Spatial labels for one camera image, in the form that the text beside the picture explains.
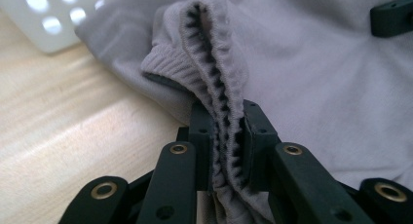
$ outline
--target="fabric fold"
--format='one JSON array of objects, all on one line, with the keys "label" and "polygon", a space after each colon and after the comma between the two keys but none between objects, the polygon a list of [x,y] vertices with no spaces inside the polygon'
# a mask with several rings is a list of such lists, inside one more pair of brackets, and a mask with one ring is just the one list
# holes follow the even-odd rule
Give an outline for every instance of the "fabric fold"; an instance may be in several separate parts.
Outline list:
[{"label": "fabric fold", "polygon": [[413,189],[413,34],[371,36],[368,11],[386,1],[118,0],[77,34],[178,120],[189,123],[197,99],[213,117],[204,221],[271,223],[268,194],[250,190],[240,166],[244,98],[340,182]]}]

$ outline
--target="gray fabric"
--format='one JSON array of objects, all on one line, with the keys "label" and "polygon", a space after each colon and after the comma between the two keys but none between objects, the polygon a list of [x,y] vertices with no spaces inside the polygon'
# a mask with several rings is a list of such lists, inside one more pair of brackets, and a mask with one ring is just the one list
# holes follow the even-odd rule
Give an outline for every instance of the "gray fabric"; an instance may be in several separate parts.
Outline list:
[{"label": "gray fabric", "polygon": [[204,104],[218,132],[206,219],[266,223],[267,194],[241,178],[244,98],[339,181],[385,177],[413,189],[413,33],[380,39],[369,28],[369,10],[389,1],[118,0],[77,33],[183,123],[196,98]]}]

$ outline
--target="wooden surface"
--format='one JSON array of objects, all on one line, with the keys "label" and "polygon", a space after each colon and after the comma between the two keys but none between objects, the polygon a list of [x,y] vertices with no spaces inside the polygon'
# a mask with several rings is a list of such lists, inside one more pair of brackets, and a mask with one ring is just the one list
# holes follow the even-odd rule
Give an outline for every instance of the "wooden surface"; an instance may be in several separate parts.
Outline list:
[{"label": "wooden surface", "polygon": [[84,45],[47,56],[0,12],[0,223],[57,223],[91,180],[151,170],[179,126]]}]

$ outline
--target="screw hole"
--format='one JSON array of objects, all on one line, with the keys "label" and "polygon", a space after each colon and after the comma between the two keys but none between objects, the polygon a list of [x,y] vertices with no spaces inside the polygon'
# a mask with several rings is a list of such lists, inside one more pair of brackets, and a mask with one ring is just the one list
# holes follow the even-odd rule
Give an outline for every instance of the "screw hole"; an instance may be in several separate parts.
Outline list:
[{"label": "screw hole", "polygon": [[284,146],[283,150],[284,150],[285,153],[290,154],[290,155],[300,155],[300,154],[303,153],[303,150],[301,150],[299,147],[293,146],[293,145]]},{"label": "screw hole", "polygon": [[378,194],[380,194],[380,196],[388,200],[399,203],[407,201],[406,194],[390,184],[377,183],[376,185],[374,185],[374,189]]},{"label": "screw hole", "polygon": [[112,181],[98,184],[92,189],[91,196],[96,200],[110,198],[118,190],[116,183]]},{"label": "screw hole", "polygon": [[350,222],[353,220],[352,215],[341,207],[332,208],[330,212],[339,220],[346,222]]},{"label": "screw hole", "polygon": [[171,146],[169,150],[172,154],[183,154],[188,148],[183,144],[176,144]]},{"label": "screw hole", "polygon": [[172,206],[162,206],[156,211],[156,216],[161,220],[170,219],[173,216],[174,210]]}]

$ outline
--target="white perforated object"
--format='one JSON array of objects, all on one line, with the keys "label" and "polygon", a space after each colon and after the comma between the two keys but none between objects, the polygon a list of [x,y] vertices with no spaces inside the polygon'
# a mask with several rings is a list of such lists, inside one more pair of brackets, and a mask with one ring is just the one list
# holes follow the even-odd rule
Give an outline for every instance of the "white perforated object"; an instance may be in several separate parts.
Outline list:
[{"label": "white perforated object", "polygon": [[0,0],[0,7],[43,52],[74,45],[74,28],[110,0]]}]

